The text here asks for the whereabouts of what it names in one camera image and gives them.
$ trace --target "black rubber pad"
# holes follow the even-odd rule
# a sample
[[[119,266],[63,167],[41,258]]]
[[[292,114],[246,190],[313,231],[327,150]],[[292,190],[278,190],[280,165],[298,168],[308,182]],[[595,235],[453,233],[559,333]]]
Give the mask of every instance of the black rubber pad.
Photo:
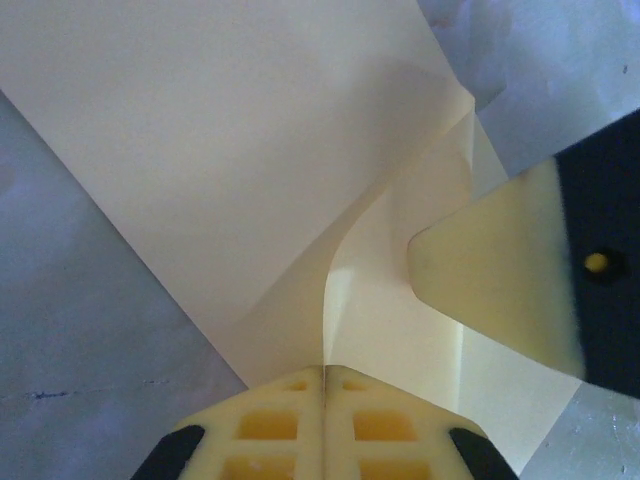
[[[453,428],[449,436],[474,480],[518,480],[517,475],[488,439],[466,428]]]
[[[204,436],[204,428],[189,425],[158,442],[131,480],[178,480]]]
[[[585,380],[640,398],[640,110],[556,160]],[[588,271],[599,252],[609,267]]]

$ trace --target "cream paper sheet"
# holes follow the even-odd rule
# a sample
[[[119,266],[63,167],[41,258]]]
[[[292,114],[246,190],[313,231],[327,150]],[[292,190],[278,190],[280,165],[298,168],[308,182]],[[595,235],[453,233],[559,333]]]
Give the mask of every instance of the cream paper sheet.
[[[413,1],[0,8],[0,87],[249,386],[342,363],[497,394],[406,278],[412,235],[506,179]]]

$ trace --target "yellow dot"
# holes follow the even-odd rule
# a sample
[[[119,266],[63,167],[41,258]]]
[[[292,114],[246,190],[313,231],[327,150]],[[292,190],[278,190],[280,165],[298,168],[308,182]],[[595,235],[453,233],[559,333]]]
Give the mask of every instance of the yellow dot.
[[[592,253],[585,258],[584,266],[591,273],[602,273],[609,266],[609,259],[602,253]]]

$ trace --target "gray surface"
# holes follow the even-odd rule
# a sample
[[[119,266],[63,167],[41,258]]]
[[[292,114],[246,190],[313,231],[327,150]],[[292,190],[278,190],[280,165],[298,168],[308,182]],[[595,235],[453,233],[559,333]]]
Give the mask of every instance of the gray surface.
[[[637,1],[420,3],[511,173],[640,105]],[[127,478],[243,389],[4,98],[0,267],[2,480]],[[581,387],[523,479],[640,478],[638,421]]]
[[[128,478],[244,385],[0,95],[0,479]]]

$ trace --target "paper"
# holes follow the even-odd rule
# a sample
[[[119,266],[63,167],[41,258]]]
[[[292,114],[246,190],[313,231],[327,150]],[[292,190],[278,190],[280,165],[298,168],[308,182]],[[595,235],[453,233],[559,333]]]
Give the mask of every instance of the paper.
[[[506,178],[413,1],[10,0],[0,44],[0,87],[250,386],[344,363],[496,394],[406,279],[408,239]]]

